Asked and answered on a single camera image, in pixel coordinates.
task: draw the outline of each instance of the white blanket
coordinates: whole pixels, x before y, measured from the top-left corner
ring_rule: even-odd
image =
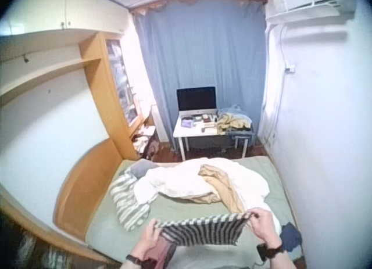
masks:
[[[211,192],[218,195],[216,190],[198,175],[203,164],[215,166],[227,173],[246,209],[261,207],[270,210],[264,202],[270,192],[269,185],[260,174],[231,160],[207,159],[206,157],[187,160],[175,167],[158,167],[148,170],[146,176],[139,179],[134,186],[134,195],[138,203],[150,203],[158,193],[172,198],[199,196]],[[280,223],[275,215],[273,217],[276,231],[279,234]]]

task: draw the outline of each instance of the blue curtain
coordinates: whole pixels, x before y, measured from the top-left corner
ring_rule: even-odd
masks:
[[[134,21],[174,148],[179,88],[215,86],[218,108],[239,104],[258,128],[266,65],[262,5],[239,0],[173,2],[135,15]]]

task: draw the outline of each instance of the wooden floor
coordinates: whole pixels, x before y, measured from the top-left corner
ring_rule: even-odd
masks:
[[[242,157],[243,147],[227,148],[206,148],[195,149],[190,148],[189,152],[185,151],[187,160],[197,159],[199,157],[224,157],[229,160],[240,159]],[[263,146],[251,146],[247,149],[245,157],[267,156],[267,152]],[[154,156],[153,162],[156,163],[178,163],[182,161],[180,151],[174,151],[169,144],[162,144],[160,151]]]

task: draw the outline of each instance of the glass cabinet door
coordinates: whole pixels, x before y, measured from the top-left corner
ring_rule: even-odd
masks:
[[[117,95],[119,97],[121,108],[130,126],[139,113],[136,108],[133,86],[130,85],[119,40],[106,40],[106,46],[109,53],[111,71],[115,81]]]

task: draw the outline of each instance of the wall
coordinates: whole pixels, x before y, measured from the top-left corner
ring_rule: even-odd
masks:
[[[279,101],[281,27],[272,31],[265,140]],[[303,235],[308,268],[365,268],[372,250],[372,11],[288,25],[272,155]]]
[[[5,85],[33,70],[81,58],[78,46],[2,63]],[[67,174],[82,155],[108,138],[84,70],[54,78],[1,109],[1,184],[32,215],[57,229],[53,210]]]

